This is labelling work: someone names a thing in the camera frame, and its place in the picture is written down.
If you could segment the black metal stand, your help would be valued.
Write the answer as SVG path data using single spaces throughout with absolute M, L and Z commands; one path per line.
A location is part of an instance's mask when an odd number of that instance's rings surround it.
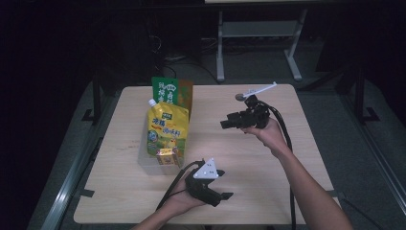
M 372 107 L 364 106 L 365 76 L 362 67 L 358 68 L 355 80 L 354 114 L 359 123 L 377 122 L 379 117 Z
M 82 120 L 91 122 L 95 126 L 102 115 L 101 84 L 100 78 L 95 74 L 92 78 L 93 108 L 87 109 L 82 116 Z

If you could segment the clear plastic container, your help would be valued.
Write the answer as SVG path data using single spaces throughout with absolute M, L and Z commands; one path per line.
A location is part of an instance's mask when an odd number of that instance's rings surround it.
M 181 168 L 175 165 L 160 165 L 156 158 L 150 157 L 147 153 L 147 115 L 145 117 L 144 126 L 141 134 L 141 144 L 138 153 L 138 163 L 148 175 L 175 175 Z

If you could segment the person's right hand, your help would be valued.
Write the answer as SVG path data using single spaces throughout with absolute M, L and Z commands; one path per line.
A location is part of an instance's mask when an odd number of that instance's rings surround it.
M 268 124 L 264 128 L 247 127 L 243 128 L 242 131 L 255 135 L 277 158 L 290 152 L 278 122 L 272 118 L 268 119 Z

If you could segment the green and red food packet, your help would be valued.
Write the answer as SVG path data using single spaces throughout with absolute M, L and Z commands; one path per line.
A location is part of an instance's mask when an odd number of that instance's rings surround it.
M 192 112 L 193 82 L 175 78 L 153 77 L 153 99 L 184 107 Z

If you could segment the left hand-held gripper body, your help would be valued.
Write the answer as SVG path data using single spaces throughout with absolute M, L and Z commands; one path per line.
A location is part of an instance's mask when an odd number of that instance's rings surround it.
M 193 169 L 185 179 L 188 193 L 212 206 L 217 206 L 222 200 L 222 195 L 209 188 L 209 184 L 220 177 L 220 172 L 215 166 L 213 158 L 203 162 L 201 166 Z

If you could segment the yellow spout pouch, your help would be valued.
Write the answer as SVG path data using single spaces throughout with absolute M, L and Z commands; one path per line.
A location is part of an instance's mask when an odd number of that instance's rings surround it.
M 186 141 L 189 133 L 189 110 L 172 104 L 148 101 L 147 112 L 147 153 L 156 158 L 159 149 L 173 149 L 181 168 L 185 160 Z

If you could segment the aluminium rail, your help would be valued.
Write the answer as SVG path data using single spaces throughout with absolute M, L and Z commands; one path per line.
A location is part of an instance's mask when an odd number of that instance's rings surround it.
M 119 97 L 119 93 L 100 96 L 101 116 L 93 124 L 92 120 L 84 121 L 82 117 L 87 111 L 94 113 L 95 99 L 90 92 L 82 95 L 30 220 L 29 230 L 60 228 L 79 183 L 101 145 Z
M 350 96 L 340 96 L 344 108 L 372 153 L 395 201 L 406 215 L 406 127 L 380 99 L 367 107 Z

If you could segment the small gold and red box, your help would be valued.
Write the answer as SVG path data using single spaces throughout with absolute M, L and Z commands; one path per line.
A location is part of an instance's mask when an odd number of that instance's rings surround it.
M 177 154 L 173 149 L 159 149 L 156 158 L 160 165 L 179 165 Z

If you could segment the person's left hand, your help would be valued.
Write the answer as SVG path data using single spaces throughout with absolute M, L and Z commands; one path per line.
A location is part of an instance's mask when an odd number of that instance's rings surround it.
M 168 208 L 176 213 L 176 216 L 187 213 L 190 209 L 204 205 L 204 202 L 192 197 L 186 189 L 186 182 L 181 179 L 169 194 L 169 198 L 162 208 Z

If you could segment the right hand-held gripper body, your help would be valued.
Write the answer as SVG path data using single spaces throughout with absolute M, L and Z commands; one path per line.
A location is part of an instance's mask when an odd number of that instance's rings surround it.
M 270 85 L 258 89 L 249 89 L 246 93 L 242 94 L 241 98 L 247 105 L 247 109 L 241 113 L 242 127 L 264 128 L 267 126 L 270 115 L 269 108 L 257 98 L 257 94 L 276 85 L 277 83 L 274 81 Z

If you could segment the white metal stand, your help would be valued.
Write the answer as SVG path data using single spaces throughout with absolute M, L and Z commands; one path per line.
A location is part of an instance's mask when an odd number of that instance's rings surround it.
M 223 61 L 223 39 L 234 37 L 291 37 L 292 44 L 284 50 L 284 56 L 295 81 L 303 79 L 294 55 L 305 24 L 307 9 L 303 9 L 297 20 L 286 21 L 225 21 L 223 11 L 218 13 L 216 79 L 225 81 Z

